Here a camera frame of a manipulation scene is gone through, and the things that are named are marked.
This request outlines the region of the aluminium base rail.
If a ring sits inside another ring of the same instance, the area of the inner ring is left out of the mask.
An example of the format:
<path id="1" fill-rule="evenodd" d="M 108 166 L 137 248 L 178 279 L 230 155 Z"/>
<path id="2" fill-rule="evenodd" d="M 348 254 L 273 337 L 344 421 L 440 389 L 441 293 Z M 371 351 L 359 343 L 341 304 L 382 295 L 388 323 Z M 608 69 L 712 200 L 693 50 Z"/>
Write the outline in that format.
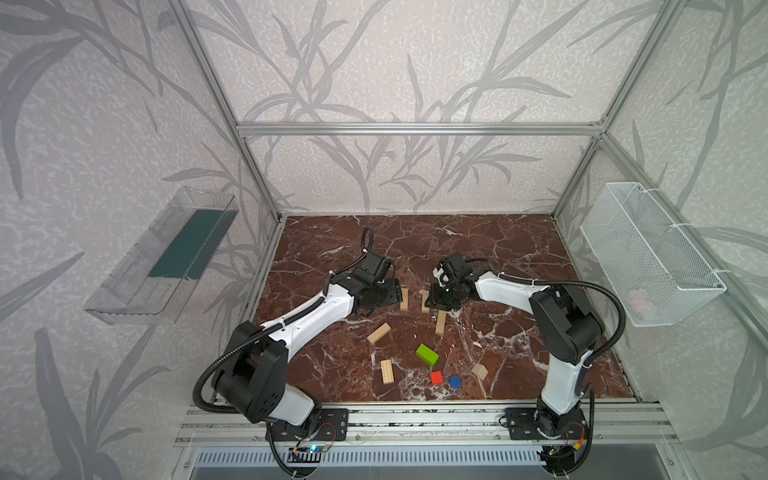
<path id="1" fill-rule="evenodd" d="M 582 429 L 572 426 L 568 434 L 547 439 L 529 419 L 534 404 L 526 401 L 469 402 L 372 402 L 330 403 L 330 409 L 345 409 L 343 420 L 323 420 L 312 439 L 334 447 L 396 445 L 501 445 L 556 444 L 576 442 Z M 595 412 L 582 404 L 584 416 L 595 419 L 594 444 L 678 444 L 680 440 L 658 403 L 598 400 Z M 187 411 L 175 447 L 264 446 L 266 427 L 250 424 L 240 415 L 209 414 L 196 408 Z"/>

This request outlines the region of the red cube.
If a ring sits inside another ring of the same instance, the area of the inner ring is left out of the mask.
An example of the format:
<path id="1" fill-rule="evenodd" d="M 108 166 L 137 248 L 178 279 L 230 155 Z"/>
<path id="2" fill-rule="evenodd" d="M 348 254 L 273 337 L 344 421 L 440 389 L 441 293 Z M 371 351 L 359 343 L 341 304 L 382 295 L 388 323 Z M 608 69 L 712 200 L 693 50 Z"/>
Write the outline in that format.
<path id="1" fill-rule="evenodd" d="M 431 372 L 430 380 L 433 385 L 441 385 L 444 383 L 443 374 L 440 371 Z"/>

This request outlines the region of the plain wood block two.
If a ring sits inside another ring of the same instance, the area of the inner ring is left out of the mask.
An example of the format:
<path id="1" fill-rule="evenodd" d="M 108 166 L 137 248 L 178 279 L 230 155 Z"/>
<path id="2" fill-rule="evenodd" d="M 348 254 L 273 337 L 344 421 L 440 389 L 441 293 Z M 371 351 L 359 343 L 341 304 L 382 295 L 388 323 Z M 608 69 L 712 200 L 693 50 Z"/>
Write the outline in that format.
<path id="1" fill-rule="evenodd" d="M 409 290 L 407 288 L 401 289 L 402 299 L 400 302 L 400 310 L 407 311 L 409 307 Z"/>

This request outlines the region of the aluminium frame crossbar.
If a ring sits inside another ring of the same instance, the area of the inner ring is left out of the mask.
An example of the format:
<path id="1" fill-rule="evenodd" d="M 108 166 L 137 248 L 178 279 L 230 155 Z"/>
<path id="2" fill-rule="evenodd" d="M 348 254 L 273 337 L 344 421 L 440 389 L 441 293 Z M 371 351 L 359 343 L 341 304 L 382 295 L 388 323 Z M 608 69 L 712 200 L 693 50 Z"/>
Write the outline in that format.
<path id="1" fill-rule="evenodd" d="M 243 137 L 257 136 L 597 136 L 602 126 L 589 122 L 244 122 L 236 126 Z"/>

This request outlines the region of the wide striped wood block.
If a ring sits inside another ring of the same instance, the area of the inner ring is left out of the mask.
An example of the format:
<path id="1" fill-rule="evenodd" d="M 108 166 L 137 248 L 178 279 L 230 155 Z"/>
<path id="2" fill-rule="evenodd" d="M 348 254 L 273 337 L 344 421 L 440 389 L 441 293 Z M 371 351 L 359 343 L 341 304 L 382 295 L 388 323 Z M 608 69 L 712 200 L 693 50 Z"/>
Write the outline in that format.
<path id="1" fill-rule="evenodd" d="M 384 385 L 393 384 L 395 381 L 393 364 L 390 359 L 380 362 L 382 383 Z"/>

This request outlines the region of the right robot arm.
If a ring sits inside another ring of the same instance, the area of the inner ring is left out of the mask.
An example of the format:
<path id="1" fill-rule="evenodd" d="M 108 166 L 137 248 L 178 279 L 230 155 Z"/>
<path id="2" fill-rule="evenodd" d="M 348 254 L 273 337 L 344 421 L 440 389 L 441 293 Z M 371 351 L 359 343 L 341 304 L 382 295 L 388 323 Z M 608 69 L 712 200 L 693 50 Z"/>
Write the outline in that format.
<path id="1" fill-rule="evenodd" d="M 433 269 L 425 305 L 457 311 L 469 301 L 499 303 L 531 314 L 549 352 L 545 386 L 537 399 L 539 417 L 550 423 L 570 421 L 576 413 L 587 371 L 621 339 L 627 312 L 610 289 L 581 280 L 539 280 L 508 275 L 492 266 L 451 254 Z M 617 314 L 613 334 L 603 344 L 604 325 L 586 292 L 607 298 Z"/>

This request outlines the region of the clear plastic bin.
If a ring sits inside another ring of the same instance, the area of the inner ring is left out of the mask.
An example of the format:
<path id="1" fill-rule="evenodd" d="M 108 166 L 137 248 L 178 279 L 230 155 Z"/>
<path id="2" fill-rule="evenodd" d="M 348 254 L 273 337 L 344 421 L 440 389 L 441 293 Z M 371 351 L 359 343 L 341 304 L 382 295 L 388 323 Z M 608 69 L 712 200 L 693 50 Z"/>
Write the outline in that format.
<path id="1" fill-rule="evenodd" d="M 179 188 L 84 311 L 108 325 L 174 324 L 238 213 L 233 194 Z"/>

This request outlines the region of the plain wood block four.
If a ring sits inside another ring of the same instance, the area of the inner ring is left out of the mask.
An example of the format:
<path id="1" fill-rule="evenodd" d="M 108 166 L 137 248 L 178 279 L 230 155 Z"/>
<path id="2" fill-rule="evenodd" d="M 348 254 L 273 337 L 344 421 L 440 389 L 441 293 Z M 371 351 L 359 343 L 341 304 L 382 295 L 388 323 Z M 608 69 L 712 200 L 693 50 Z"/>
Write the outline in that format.
<path id="1" fill-rule="evenodd" d="M 388 323 L 384 323 L 379 326 L 375 331 L 367 336 L 367 341 L 371 345 L 375 345 L 391 332 L 391 326 Z"/>

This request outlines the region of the small wood cube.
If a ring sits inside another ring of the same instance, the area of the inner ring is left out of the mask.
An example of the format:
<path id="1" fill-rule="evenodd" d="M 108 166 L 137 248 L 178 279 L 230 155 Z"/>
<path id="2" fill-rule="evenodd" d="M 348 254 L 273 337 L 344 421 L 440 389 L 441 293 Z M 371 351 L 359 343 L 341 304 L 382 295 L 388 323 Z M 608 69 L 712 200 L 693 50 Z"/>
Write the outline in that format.
<path id="1" fill-rule="evenodd" d="M 471 374 L 483 382 L 488 376 L 488 369 L 483 364 L 477 363 L 472 367 Z"/>

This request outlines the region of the plain wood block three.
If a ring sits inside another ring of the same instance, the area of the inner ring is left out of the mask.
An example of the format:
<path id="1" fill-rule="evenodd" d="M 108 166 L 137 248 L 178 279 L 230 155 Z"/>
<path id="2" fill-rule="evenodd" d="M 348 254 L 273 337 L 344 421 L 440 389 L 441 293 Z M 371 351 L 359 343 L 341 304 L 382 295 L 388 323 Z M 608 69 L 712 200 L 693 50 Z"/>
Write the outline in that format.
<path id="1" fill-rule="evenodd" d="M 436 320 L 436 326 L 435 326 L 435 333 L 437 335 L 443 335 L 445 332 L 445 326 L 446 326 L 446 320 L 447 320 L 447 312 L 444 310 L 439 310 L 437 314 L 437 320 Z"/>

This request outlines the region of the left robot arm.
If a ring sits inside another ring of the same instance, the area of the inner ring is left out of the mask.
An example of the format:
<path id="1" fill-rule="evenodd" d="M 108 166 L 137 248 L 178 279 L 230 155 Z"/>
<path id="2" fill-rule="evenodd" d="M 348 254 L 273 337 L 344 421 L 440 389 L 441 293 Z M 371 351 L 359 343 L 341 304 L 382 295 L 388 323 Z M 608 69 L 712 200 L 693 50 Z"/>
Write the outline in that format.
<path id="1" fill-rule="evenodd" d="M 192 390 L 194 405 L 214 414 L 240 414 L 249 422 L 283 421 L 314 430 L 320 403 L 287 381 L 291 360 L 330 326 L 362 311 L 402 301 L 393 261 L 364 251 L 349 266 L 329 273 L 321 291 L 292 311 L 260 325 L 240 324 L 225 351 Z"/>

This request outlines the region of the pink object in basket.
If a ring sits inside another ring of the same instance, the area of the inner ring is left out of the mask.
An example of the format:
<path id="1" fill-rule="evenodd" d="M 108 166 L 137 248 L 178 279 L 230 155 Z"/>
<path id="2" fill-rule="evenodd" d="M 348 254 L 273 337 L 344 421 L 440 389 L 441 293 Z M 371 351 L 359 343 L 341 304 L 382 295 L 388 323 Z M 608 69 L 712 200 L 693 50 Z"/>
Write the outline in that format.
<path id="1" fill-rule="evenodd" d="M 641 315 L 649 315 L 656 311 L 656 306 L 648 292 L 644 289 L 632 289 L 627 294 L 628 305 Z"/>

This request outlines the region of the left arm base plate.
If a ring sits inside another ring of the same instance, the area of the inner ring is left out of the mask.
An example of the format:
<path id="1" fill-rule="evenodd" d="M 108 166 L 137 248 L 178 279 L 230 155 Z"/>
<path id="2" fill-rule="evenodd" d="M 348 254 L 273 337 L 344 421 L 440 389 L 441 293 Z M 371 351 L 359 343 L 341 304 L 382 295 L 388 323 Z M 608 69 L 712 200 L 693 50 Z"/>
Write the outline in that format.
<path id="1" fill-rule="evenodd" d="M 349 426 L 348 409 L 321 408 L 313 411 L 308 419 L 296 426 L 284 420 L 267 423 L 267 429 L 273 440 L 298 441 L 312 439 L 323 442 L 343 441 L 347 436 Z"/>

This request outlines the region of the green block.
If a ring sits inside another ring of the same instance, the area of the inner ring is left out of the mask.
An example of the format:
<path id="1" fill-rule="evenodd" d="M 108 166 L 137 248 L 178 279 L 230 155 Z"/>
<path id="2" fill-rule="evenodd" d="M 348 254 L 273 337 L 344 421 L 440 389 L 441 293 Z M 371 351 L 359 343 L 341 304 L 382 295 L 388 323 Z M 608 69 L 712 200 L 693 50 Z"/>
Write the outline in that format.
<path id="1" fill-rule="evenodd" d="M 425 344 L 420 344 L 416 350 L 417 357 L 425 362 L 430 367 L 434 367 L 437 362 L 439 361 L 439 354 L 436 353 L 434 350 L 426 346 Z"/>

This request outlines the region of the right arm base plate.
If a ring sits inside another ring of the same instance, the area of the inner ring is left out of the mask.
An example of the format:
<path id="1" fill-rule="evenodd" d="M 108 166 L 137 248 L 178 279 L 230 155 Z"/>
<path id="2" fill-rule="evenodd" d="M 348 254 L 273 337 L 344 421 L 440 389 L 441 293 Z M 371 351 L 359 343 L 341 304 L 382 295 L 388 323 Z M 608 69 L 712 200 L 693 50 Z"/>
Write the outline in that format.
<path id="1" fill-rule="evenodd" d="M 512 440 L 566 441 L 584 440 L 589 421 L 579 406 L 565 414 L 548 407 L 513 407 L 504 410 L 501 425 Z"/>

